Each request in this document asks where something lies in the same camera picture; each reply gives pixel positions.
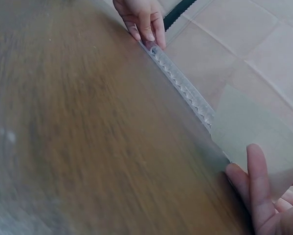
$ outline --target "wood grain surface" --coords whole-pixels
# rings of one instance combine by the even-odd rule
[[[0,235],[250,234],[227,159],[100,5],[0,0]]]

